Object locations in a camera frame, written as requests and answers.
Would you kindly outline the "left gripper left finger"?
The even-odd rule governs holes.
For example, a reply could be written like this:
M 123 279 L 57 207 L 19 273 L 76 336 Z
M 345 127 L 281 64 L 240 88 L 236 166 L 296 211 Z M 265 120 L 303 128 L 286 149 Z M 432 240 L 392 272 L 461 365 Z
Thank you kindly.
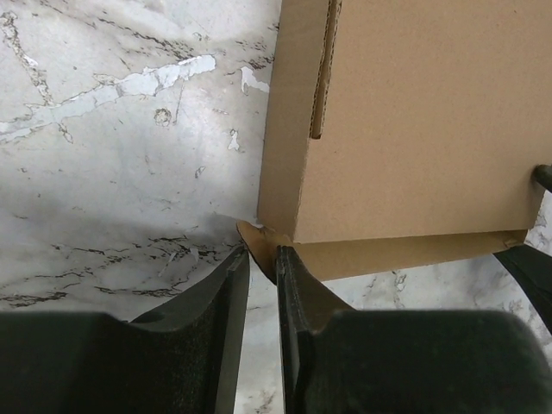
M 1 315 L 4 413 L 230 413 L 248 301 L 249 258 L 124 322 L 91 311 Z

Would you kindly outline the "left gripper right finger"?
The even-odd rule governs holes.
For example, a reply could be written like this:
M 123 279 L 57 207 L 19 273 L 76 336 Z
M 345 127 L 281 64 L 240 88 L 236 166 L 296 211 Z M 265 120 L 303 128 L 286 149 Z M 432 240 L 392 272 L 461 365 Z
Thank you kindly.
M 356 310 L 291 247 L 275 261 L 288 413 L 548 413 L 551 370 L 495 310 Z

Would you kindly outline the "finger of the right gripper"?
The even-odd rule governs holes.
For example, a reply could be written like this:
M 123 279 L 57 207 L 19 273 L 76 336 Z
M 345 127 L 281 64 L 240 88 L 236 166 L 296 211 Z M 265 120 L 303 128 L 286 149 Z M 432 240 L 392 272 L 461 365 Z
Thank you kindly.
M 551 331 L 551 256 L 531 246 L 520 245 L 495 253 L 494 257 L 521 286 Z
M 545 190 L 552 190 L 552 166 L 536 166 L 534 169 L 534 180 Z

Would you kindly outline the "cardboard box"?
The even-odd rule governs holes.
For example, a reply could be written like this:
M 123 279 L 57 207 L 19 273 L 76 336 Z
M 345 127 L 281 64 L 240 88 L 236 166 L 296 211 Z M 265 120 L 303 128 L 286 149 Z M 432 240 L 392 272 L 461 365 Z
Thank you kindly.
M 260 270 L 320 280 L 524 242 L 551 161 L 548 1 L 284 1 L 269 88 Z

